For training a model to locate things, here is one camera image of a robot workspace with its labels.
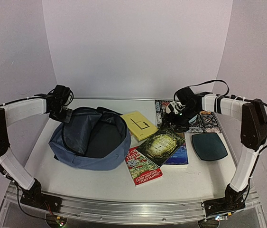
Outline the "blue student backpack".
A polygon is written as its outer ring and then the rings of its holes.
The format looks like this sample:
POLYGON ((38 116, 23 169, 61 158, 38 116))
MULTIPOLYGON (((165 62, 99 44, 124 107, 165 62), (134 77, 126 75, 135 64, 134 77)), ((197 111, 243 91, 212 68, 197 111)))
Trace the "blue student backpack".
POLYGON ((70 122, 60 124, 49 141, 56 160, 92 171, 117 168, 130 145, 131 135, 121 114, 103 107, 76 108, 70 122))

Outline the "yellow paperback book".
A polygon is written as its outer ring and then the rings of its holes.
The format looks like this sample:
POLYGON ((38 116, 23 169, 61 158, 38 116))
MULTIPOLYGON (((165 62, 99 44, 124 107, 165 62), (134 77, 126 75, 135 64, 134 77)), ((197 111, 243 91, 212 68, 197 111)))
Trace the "yellow paperback book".
POLYGON ((142 141, 158 131, 158 128, 138 111, 123 114, 121 118, 138 141, 142 141))

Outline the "green fantasy cover book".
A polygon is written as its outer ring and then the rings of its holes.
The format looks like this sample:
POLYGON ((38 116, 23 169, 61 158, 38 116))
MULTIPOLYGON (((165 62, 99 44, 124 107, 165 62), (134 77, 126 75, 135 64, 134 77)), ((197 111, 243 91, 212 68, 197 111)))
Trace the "green fantasy cover book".
POLYGON ((172 129, 163 129, 147 138, 137 151, 157 167, 161 167, 179 148, 185 144, 185 138, 172 129))

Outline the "red treehouse comic book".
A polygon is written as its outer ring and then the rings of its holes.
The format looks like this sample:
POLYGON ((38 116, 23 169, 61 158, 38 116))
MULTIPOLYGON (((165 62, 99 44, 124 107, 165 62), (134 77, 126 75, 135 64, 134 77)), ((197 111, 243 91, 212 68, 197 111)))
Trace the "red treehouse comic book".
POLYGON ((130 148, 125 157, 125 163, 135 186, 139 186, 163 176, 161 169, 143 156, 138 151, 138 147, 130 148))

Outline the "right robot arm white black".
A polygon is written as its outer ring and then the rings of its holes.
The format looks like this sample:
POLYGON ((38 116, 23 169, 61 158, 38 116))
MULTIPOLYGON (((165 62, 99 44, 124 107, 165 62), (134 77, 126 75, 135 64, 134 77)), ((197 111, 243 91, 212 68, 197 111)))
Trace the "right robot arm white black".
POLYGON ((230 116, 241 122, 240 141, 245 150, 240 155, 230 188, 235 192, 243 191, 267 139, 267 114, 261 100, 248 101, 240 96, 210 92, 195 94, 190 88, 180 89, 179 93, 166 107, 173 124, 185 125, 200 111, 230 116))

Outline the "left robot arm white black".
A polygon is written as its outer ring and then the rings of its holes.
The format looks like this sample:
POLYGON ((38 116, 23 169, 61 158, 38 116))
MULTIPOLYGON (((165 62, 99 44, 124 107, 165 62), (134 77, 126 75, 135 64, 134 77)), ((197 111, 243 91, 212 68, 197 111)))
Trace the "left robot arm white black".
POLYGON ((57 85, 47 94, 0 104, 0 172, 28 190, 26 198, 34 207, 42 207, 46 198, 37 189, 31 189, 36 180, 24 166, 49 119, 69 122, 72 110, 68 106, 73 99, 70 88, 57 85))

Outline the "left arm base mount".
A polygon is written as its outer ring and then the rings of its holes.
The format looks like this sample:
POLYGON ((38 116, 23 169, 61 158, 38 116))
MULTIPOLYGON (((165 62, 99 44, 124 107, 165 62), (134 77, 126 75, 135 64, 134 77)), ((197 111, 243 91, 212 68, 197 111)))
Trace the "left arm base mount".
POLYGON ((61 208, 62 198, 43 194, 39 191, 33 192, 31 190, 25 190, 22 193, 20 203, 37 209, 43 209, 49 212, 57 213, 61 208))

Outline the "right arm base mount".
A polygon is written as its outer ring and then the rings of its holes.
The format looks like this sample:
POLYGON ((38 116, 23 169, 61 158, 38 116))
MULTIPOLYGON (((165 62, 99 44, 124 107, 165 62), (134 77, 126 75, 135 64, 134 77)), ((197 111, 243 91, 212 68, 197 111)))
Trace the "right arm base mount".
POLYGON ((205 210, 205 217, 211 219, 216 216, 223 216, 244 209, 245 201, 243 197, 235 199, 234 201, 227 201, 226 198, 218 198, 206 200, 201 203, 201 206, 205 210))

